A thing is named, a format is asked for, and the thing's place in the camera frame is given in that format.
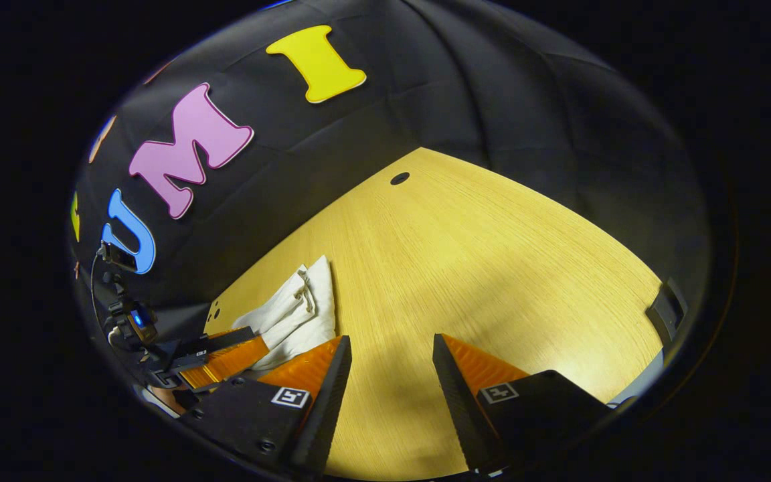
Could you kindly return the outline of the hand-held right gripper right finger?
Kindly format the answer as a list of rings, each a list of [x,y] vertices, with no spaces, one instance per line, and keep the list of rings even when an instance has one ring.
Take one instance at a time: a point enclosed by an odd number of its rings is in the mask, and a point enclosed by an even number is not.
[[[557,370],[529,374],[446,333],[434,336],[432,363],[473,473],[544,469],[612,414]]]

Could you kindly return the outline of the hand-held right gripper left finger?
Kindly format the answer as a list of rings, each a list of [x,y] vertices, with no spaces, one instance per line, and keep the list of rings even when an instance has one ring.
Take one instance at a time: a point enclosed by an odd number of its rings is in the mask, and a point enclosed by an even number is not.
[[[256,476],[321,476],[351,364],[351,338],[338,336],[261,378],[235,376],[180,422]]]

